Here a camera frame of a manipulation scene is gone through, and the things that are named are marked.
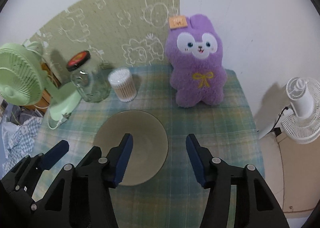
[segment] plaid tablecloth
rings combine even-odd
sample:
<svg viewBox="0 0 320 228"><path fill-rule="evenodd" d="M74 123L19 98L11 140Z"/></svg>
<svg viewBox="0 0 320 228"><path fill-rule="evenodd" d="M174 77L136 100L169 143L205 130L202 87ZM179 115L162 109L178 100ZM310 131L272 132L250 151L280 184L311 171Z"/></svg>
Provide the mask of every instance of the plaid tablecloth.
<svg viewBox="0 0 320 228"><path fill-rule="evenodd" d="M79 163L91 149L100 126L111 115L140 109L160 120L168 135L169 152L162 169L149 181L133 187L120 185L110 189L118 225L126 228L199 228L209 190L202 189L196 182L185 145L189 133L194 133L213 156L241 167L254 164L264 175L255 124L236 74L227 71L225 99L219 106L199 103L184 109L176 105L176 91L169 85L171 66L141 66L130 70L138 88L138 95L132 102L120 102L111 91L103 102L81 101L70 119L56 130L50 130L46 120L43 121L33 155L45 153L62 139L69 142L70 149L50 171L42 174L33 198L42 198L66 163ZM232 189L231 199L230 225L235 212L235 189Z"/></svg>

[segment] white wall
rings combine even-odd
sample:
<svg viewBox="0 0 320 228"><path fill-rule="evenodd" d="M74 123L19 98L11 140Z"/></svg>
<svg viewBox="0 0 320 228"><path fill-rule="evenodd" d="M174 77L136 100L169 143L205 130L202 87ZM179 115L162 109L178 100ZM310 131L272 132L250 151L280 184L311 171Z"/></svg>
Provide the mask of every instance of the white wall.
<svg viewBox="0 0 320 228"><path fill-rule="evenodd" d="M76 1L9 0L0 13L0 45L23 42ZM223 65L237 73L257 128L279 113L291 77L320 81L320 17L310 0L180 0L180 10L212 20Z"/></svg>

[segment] purple plush toy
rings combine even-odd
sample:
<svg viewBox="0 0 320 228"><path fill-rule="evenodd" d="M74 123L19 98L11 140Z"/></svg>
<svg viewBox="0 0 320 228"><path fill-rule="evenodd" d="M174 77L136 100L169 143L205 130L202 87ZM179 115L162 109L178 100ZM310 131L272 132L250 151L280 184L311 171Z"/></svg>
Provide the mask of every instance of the purple plush toy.
<svg viewBox="0 0 320 228"><path fill-rule="evenodd" d="M187 19L188 27L169 30L165 53L173 66L170 85L176 102L192 107L203 101L217 105L223 100L227 74L222 67L222 42L205 15Z"/></svg>

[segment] cotton swab container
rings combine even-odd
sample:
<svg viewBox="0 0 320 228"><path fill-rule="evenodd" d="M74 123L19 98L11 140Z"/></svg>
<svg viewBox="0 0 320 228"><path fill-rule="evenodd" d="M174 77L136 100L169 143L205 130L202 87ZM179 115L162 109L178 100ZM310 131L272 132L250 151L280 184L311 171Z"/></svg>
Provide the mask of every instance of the cotton swab container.
<svg viewBox="0 0 320 228"><path fill-rule="evenodd" d="M108 81L121 102L130 102L136 97L137 90L128 68L115 69L109 74Z"/></svg>

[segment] blue gripper pad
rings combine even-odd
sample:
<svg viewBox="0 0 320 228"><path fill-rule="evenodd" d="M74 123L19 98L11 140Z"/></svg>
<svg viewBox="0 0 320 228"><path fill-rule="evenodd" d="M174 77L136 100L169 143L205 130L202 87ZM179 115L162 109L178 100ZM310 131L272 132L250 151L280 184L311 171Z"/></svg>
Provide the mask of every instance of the blue gripper pad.
<svg viewBox="0 0 320 228"><path fill-rule="evenodd" d="M204 187L205 183L206 183L206 180L205 180L205 177L204 177L204 166L202 164L202 161L199 157L199 154L196 150L196 148L200 148L200 145L196 139L196 137L192 137L191 134L189 134L187 136L187 139L186 139L186 148L187 148L187 152L188 152L188 156L189 156L189 159L191 161L191 165L192 165L192 168L193 168L193 172L195 173L195 176L196 176L196 179L197 179L197 182L202 186Z"/></svg>
<svg viewBox="0 0 320 228"><path fill-rule="evenodd" d="M124 172L127 168L128 161L132 152L133 148L133 137L131 134L126 133L119 146L122 149L122 153L120 154L120 157L118 159L118 162L116 164L116 173L115 177L113 179L113 185L116 187L118 184L122 181Z"/></svg>
<svg viewBox="0 0 320 228"><path fill-rule="evenodd" d="M69 143L61 140L42 156L39 167L43 170L50 170L68 151Z"/></svg>

